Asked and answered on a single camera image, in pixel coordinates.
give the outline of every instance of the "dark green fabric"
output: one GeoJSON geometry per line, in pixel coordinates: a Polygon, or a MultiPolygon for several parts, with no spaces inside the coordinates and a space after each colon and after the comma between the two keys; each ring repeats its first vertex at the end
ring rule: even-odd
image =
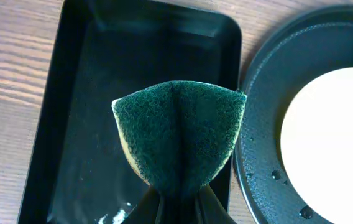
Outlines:
{"type": "Polygon", "coordinates": [[[114,105],[144,179],[167,197],[189,197],[231,155],[246,96],[200,82],[161,83],[114,105]]]}

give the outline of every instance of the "white circle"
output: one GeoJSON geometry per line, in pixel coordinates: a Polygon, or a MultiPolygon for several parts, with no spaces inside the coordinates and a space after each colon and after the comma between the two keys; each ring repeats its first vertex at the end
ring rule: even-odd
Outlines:
{"type": "Polygon", "coordinates": [[[291,102],[280,138],[301,198],[330,222],[353,223],[353,68],[307,84],[291,102]]]}

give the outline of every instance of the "round tray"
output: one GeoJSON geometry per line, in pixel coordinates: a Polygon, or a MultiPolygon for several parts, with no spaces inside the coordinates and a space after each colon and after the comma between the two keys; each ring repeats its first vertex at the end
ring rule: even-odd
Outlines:
{"type": "Polygon", "coordinates": [[[353,5],[318,9],[294,19],[250,62],[241,86],[248,97],[234,160],[257,223],[329,223],[306,206],[288,180],[280,130],[288,105],[307,83],[346,67],[353,67],[353,5]]]}

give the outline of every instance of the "wooden surface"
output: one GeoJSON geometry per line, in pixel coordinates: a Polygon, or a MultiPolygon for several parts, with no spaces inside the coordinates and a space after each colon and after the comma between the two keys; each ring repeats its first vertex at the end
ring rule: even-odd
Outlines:
{"type": "MultiPolygon", "coordinates": [[[[223,12],[239,23],[245,60],[261,37],[292,14],[347,2],[353,0],[195,0],[193,4],[223,12]]],[[[19,212],[61,7],[62,0],[0,0],[0,223],[15,223],[19,212]]],[[[235,177],[229,210],[237,223],[254,223],[235,177]]]]}

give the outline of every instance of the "black tray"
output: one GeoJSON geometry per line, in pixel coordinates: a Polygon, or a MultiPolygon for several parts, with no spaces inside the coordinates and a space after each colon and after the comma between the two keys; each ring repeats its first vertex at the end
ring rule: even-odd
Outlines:
{"type": "Polygon", "coordinates": [[[346,67],[353,67],[353,5],[327,7],[294,19],[274,33],[250,62],[242,85],[247,104],[235,161],[257,223],[329,223],[314,212],[309,218],[308,207],[301,210],[306,204],[283,168],[280,130],[287,107],[301,88],[346,67]]]}
{"type": "MultiPolygon", "coordinates": [[[[148,187],[124,158],[112,100],[168,80],[237,88],[242,37],[232,19],[145,7],[139,20],[98,27],[84,0],[65,1],[18,223],[111,223],[139,202],[148,187]]],[[[231,161],[211,182],[225,209],[230,177],[231,161]]]]}

